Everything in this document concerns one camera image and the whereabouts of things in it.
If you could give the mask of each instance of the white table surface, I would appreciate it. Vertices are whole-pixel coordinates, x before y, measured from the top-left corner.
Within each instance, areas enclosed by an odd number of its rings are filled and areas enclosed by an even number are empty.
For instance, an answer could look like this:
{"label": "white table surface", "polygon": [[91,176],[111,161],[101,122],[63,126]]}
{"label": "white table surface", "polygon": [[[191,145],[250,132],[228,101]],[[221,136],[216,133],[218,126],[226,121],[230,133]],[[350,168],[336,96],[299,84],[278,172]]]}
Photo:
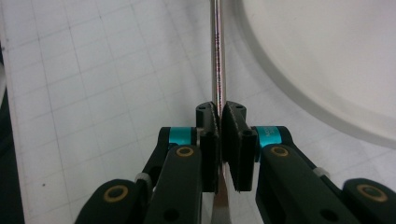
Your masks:
{"label": "white table surface", "polygon": [[[285,125],[339,187],[366,177],[396,189],[396,151],[307,114],[250,52],[224,1],[228,99],[250,125]],[[72,223],[90,195],[141,172],[162,126],[193,126],[210,100],[207,0],[2,0],[1,42],[27,223]],[[261,223],[253,193],[233,223]]]}

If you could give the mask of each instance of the brass bushing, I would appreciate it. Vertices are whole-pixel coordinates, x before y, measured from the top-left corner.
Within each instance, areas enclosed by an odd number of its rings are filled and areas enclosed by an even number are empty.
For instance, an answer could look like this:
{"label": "brass bushing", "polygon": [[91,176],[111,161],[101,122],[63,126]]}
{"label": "brass bushing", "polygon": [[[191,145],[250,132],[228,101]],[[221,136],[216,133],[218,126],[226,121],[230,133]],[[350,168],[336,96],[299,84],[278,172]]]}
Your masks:
{"label": "brass bushing", "polygon": [[107,203],[117,203],[128,195],[128,188],[124,185],[116,185],[106,190],[103,199]]}
{"label": "brass bushing", "polygon": [[375,202],[383,203],[388,200],[387,194],[374,186],[367,184],[360,184],[357,186],[358,192],[364,197],[371,199]]}
{"label": "brass bushing", "polygon": [[289,156],[289,152],[283,147],[272,147],[271,152],[278,157],[286,157]]}
{"label": "brass bushing", "polygon": [[190,147],[181,147],[176,150],[176,154],[179,157],[189,157],[194,153],[194,150]]}

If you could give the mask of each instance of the white dish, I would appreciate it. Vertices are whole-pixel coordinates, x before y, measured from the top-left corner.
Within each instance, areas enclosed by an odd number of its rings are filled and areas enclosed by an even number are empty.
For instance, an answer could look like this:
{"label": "white dish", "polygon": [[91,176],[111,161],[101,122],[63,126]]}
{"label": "white dish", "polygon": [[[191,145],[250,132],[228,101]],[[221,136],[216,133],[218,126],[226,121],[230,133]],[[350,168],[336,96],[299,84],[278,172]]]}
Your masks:
{"label": "white dish", "polygon": [[283,92],[342,132],[396,148],[396,2],[238,4],[251,49]]}

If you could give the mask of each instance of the metal shaft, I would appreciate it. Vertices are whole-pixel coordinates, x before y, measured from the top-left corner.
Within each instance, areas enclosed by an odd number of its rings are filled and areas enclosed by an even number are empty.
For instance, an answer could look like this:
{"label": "metal shaft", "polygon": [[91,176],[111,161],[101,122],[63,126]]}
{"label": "metal shaft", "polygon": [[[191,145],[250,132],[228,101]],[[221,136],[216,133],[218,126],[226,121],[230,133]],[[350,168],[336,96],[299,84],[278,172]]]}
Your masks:
{"label": "metal shaft", "polygon": [[219,118],[221,120],[222,111],[226,103],[221,0],[211,0],[210,7],[212,37],[212,100],[218,109]]}

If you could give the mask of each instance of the brass insert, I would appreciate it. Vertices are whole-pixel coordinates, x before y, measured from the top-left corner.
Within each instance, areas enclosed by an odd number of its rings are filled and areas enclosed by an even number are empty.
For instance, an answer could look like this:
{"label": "brass insert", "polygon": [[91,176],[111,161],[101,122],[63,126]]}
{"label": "brass insert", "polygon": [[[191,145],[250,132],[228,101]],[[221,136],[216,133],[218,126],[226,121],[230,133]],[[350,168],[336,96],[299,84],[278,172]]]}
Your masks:
{"label": "brass insert", "polygon": [[192,148],[190,148],[190,147],[181,147],[178,150],[176,150],[176,154],[179,157],[189,157],[193,153],[194,153],[194,150],[192,150]]}
{"label": "brass insert", "polygon": [[360,184],[357,186],[357,189],[361,195],[373,201],[383,203],[388,200],[387,194],[381,189],[378,189],[374,186],[367,184]]}
{"label": "brass insert", "polygon": [[272,147],[271,152],[279,157],[289,156],[289,152],[283,147]]}
{"label": "brass insert", "polygon": [[124,185],[116,185],[106,190],[103,199],[107,203],[117,203],[128,195],[128,188]]}

